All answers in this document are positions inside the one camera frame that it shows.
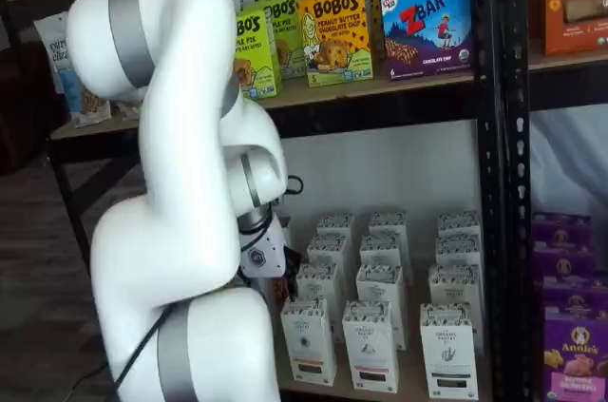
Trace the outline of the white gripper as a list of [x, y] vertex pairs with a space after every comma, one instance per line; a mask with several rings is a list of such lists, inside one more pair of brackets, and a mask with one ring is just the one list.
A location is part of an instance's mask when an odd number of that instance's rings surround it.
[[286, 245], [285, 236], [277, 215], [270, 224], [253, 234], [240, 234], [240, 270], [247, 278], [273, 278], [275, 303], [284, 303], [297, 297], [295, 276], [302, 255]]

